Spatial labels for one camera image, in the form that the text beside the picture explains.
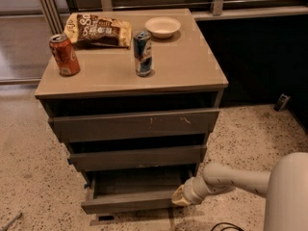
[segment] soda can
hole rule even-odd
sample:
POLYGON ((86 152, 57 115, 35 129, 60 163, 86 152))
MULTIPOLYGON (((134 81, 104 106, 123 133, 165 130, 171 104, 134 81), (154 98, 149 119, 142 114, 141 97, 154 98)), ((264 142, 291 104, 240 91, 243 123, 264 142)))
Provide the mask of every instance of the soda can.
POLYGON ((71 76, 80 71, 78 59, 67 35, 54 35, 49 40, 49 47, 55 57, 61 75, 71 76))
POLYGON ((137 75, 149 75, 152 70, 152 41, 149 32, 139 31, 134 34, 134 56, 137 75))

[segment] cord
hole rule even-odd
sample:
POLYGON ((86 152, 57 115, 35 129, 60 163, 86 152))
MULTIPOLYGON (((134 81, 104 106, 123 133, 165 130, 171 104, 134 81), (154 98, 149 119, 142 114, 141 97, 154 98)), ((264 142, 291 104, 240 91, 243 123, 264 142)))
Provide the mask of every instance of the cord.
POLYGON ((235 224, 232 224, 230 222, 220 222, 218 224, 216 224, 212 229, 211 231, 214 231, 218 226, 220 225, 229 225, 228 227, 224 227, 222 229, 220 229, 220 231, 223 231, 223 230, 227 230, 227 229, 234 229, 234 230, 238 230, 238 231, 244 231, 241 227, 235 225, 235 224))

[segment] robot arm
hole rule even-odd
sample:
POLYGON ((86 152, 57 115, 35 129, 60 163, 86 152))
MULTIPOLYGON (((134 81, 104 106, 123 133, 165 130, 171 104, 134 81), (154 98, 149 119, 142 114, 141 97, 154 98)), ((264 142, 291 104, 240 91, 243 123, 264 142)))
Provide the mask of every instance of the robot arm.
POLYGON ((207 165, 174 193, 178 206, 200 204, 208 195, 240 188, 265 197, 265 231, 308 230, 308 153, 282 158, 270 172, 235 170, 219 164, 207 165))

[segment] bowl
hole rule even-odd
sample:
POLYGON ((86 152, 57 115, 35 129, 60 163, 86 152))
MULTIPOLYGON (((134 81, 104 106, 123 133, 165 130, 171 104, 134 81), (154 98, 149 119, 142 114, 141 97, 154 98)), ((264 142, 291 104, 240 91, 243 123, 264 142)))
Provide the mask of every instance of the bowl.
POLYGON ((181 27, 181 23, 170 17, 154 17, 145 22, 145 28, 155 38, 168 39, 181 27))

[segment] dresser top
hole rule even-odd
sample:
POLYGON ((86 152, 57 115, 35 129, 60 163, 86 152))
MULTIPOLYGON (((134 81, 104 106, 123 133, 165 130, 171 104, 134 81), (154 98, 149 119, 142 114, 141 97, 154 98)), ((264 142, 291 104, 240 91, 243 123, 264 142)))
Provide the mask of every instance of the dresser top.
POLYGON ((187 9, 133 12, 103 12, 131 23, 133 33, 145 30, 145 22, 168 16, 181 23, 168 39, 152 38, 153 71, 139 77, 135 71, 134 47, 76 50, 81 71, 70 77, 59 74, 52 57, 36 90, 36 98, 94 97, 125 93, 181 90, 221 90, 228 81, 208 43, 187 9))

